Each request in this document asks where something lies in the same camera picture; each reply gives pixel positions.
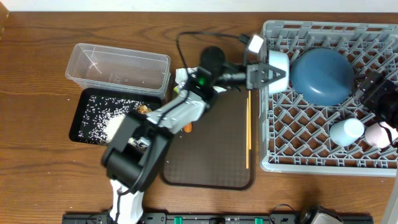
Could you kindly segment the pink cup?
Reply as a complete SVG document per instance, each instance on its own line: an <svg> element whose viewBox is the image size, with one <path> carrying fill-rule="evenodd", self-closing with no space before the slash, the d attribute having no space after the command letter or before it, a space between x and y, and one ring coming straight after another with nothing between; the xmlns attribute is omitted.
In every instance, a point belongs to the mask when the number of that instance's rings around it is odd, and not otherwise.
<svg viewBox="0 0 398 224"><path fill-rule="evenodd" d="M382 149L397 139L397 130L386 122L380 122L366 128L364 136L369 145Z"/></svg>

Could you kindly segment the dark blue plate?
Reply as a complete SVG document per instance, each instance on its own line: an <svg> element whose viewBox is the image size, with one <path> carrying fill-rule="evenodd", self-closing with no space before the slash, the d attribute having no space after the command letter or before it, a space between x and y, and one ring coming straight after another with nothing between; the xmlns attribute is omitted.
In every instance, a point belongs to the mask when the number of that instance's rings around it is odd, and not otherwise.
<svg viewBox="0 0 398 224"><path fill-rule="evenodd" d="M348 59L331 49L305 52L291 66L293 89L318 106L344 102L354 86L354 71Z"/></svg>

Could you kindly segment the light blue cup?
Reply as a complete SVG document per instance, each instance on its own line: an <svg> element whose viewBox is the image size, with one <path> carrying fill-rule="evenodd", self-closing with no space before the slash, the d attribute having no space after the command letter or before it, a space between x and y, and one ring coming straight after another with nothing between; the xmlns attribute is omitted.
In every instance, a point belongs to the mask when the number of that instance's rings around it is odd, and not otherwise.
<svg viewBox="0 0 398 224"><path fill-rule="evenodd" d="M330 138L339 146L349 146L363 135L364 130L364 125L360 120L349 118L330 128Z"/></svg>

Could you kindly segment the white paper napkin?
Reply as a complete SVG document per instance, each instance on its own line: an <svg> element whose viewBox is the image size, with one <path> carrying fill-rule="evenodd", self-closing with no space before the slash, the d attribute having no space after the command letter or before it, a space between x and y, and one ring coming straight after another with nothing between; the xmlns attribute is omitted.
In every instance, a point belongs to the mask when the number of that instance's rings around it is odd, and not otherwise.
<svg viewBox="0 0 398 224"><path fill-rule="evenodd" d="M180 80L188 80L188 73L194 73L197 71L197 68L188 68L188 71L186 71L184 68L178 68L175 71L175 82L178 82Z"/></svg>

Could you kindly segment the orange carrot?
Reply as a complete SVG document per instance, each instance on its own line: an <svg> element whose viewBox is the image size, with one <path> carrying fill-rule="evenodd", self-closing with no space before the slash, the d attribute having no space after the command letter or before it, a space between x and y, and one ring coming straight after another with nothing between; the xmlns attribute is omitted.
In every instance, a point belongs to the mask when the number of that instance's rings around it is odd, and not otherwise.
<svg viewBox="0 0 398 224"><path fill-rule="evenodd" d="M184 130L186 133L192 132L192 129L193 129L193 124L192 124L192 123L188 123L187 125L185 125L185 126L183 127L183 130Z"/></svg>

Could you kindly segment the wooden chopsticks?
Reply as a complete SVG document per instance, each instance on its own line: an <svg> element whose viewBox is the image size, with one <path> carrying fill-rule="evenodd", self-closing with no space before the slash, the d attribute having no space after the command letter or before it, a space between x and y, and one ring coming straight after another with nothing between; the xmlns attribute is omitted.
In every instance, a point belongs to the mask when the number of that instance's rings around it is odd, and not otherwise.
<svg viewBox="0 0 398 224"><path fill-rule="evenodd" d="M249 169L249 149L248 149L248 98L246 98L246 169Z"/></svg>

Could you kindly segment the snack wrapper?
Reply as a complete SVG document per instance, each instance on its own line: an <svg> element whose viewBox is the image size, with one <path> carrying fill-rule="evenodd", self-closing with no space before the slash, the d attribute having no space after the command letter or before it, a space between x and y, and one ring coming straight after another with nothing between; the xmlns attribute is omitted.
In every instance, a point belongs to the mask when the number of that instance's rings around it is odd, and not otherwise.
<svg viewBox="0 0 398 224"><path fill-rule="evenodd" d="M174 92L176 92L177 94L179 94L180 91L181 91L182 89L184 89L185 84L186 84L186 81L185 81L185 80L180 80L180 81L176 82L176 84L177 84L177 85L174 87Z"/></svg>

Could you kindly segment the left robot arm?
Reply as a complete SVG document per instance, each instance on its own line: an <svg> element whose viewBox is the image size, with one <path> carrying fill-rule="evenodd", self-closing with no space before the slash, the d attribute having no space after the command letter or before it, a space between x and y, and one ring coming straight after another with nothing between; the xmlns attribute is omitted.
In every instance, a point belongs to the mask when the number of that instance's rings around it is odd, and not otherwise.
<svg viewBox="0 0 398 224"><path fill-rule="evenodd" d="M144 192L153 183L174 135L199 120L218 97L215 86L245 85L259 90L286 78L289 58L269 51L266 61L230 64L219 47L207 47L197 69L188 75L178 96L161 108L128 113L116 130L102 158L113 188L112 223L137 223Z"/></svg>

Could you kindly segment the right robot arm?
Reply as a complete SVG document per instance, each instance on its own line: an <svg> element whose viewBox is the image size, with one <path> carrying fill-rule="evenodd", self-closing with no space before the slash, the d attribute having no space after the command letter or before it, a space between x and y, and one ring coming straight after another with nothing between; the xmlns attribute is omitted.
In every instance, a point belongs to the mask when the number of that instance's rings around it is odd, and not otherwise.
<svg viewBox="0 0 398 224"><path fill-rule="evenodd" d="M383 74L371 72L366 75L359 91L362 92L360 102L380 121L397 129L397 85ZM397 175L381 223L397 224Z"/></svg>

